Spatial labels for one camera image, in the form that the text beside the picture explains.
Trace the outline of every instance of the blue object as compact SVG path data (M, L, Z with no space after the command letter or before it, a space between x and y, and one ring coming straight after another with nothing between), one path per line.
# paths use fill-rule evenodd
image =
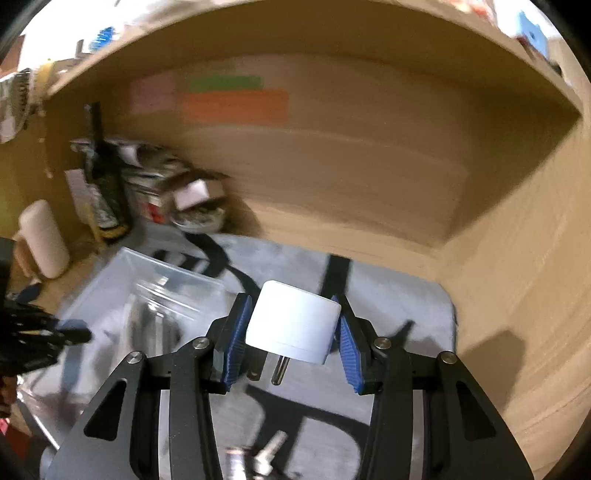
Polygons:
M240 373L240 365L246 352L246 328L252 316L252 297L247 296L242 311L238 315L236 323L234 324L234 331L230 344L226 349L226 356L223 364L222 384L229 390L230 387L238 380Z
M364 387L361 374L361 354L355 346L353 335L344 315L341 315L339 319L337 330L339 331L340 360L343 363L347 383L353 387L355 393L361 393Z
M113 41L115 35L115 27L103 28L96 39L90 42L89 49L91 52L96 52Z
M550 53L548 52L548 39L542 33L542 29L539 25L534 25L525 16L525 13L521 12L518 16L519 19L519 35L527 37L530 44L539 51L546 59L550 59Z

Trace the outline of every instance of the metal prong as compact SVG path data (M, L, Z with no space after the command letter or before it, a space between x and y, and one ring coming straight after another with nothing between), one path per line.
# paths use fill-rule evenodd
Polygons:
M251 458L250 452L241 447L230 447L226 449L228 459L229 480L250 480Z
M273 385L281 385L281 381L283 380L283 376L285 375L285 370L287 370L287 364L289 362L290 358L288 356L279 357L277 365L275 366L275 371L271 377L271 383Z
M255 347L250 347L248 352L248 373L246 377L254 382L261 379L262 369L265 367L265 360L267 359L267 352Z

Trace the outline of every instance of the metal screw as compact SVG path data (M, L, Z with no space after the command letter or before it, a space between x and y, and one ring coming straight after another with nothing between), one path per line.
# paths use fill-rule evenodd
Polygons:
M380 350L388 350L392 346L392 342L386 337L377 337L374 340L374 345Z
M273 471L271 462L286 440L287 434L285 432L282 432L281 430L276 432L271 440L269 440L269 443L267 443L265 447L256 454L256 457L253 458L252 469L263 477L270 475Z
M203 350L209 346L209 338L197 337L195 340L193 340L192 345L195 350Z
M127 363L131 365L141 362L142 358L144 358L144 354L142 352L131 352L127 357L125 357Z
M456 354L453 352L442 352L441 353L441 360L445 364L453 365L457 362Z

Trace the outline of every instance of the metal bolt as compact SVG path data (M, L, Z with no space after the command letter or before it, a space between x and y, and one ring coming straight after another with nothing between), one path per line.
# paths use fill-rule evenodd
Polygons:
M142 358L144 358L144 354L142 352L131 352L129 355L127 355L127 357L125 357L127 363L131 365L141 362Z
M392 342L386 337L377 337L374 340L374 345L380 350L388 350L392 346Z
M195 350L203 350L209 346L209 338L197 337L195 340L193 340L192 345Z
M442 352L441 353L441 360L445 364L453 365L457 362L456 354L453 352Z

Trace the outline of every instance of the gray cloth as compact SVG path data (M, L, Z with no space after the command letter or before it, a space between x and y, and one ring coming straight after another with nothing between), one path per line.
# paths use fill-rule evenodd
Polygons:
M327 254L233 235L216 234L212 238L223 247L231 265L249 275L259 287L267 280L278 280L313 293L320 292L329 259ZM187 241L178 230L151 223L142 224L142 228L126 239L124 245L147 255L158 250L167 251L164 260L177 265L184 261L184 254L204 258L201 250ZM207 261L199 261L195 271L200 273L207 266ZM229 270L221 273L218 280L228 292L242 291L242 284ZM436 356L442 350L453 350L453 306L438 284L353 261L346 294L356 315L370 320L379 335L392 336L403 327L410 329L405 346L407 351ZM25 385L25 399L32 413L58 444L79 416L80 410L109 375L121 336L124 305L121 302L95 303L95 308L102 308L102 312L93 315L93 318L78 318L87 322L93 330L95 338L92 344L70 348L59 365L42 374L31 375ZM227 313L230 305L231 301L219 305L219 310ZM67 312L67 308L62 309L62 312ZM191 330L187 334L204 335L207 327L208 323L199 327L201 330ZM182 334L182 341L187 340ZM358 425L363 427L369 424L373 396L360 397L353 392L345 380L338 353L331 353L323 366L291 361L284 381L278 387L270 383L276 360L277 356L268 355L260 381L250 382L241 378L229 394L211 396L213 425L222 469L225 448L252 445L258 437L265 412L253 396L264 396L261 391L318 409L316 412L337 414L333 416L336 419L338 416L351 419L351 425L356 429ZM414 397L415 435L411 477L418 479L421 478L422 469L423 413L421 394L415 392ZM165 416L165 412L161 411L161 418ZM362 454L359 438L354 439L334 424L318 418L306 417L299 432L288 432L295 436L291 439L295 445L288 456L284 473L304 479L354 478ZM165 424L161 424L161 436L161 477L169 478Z

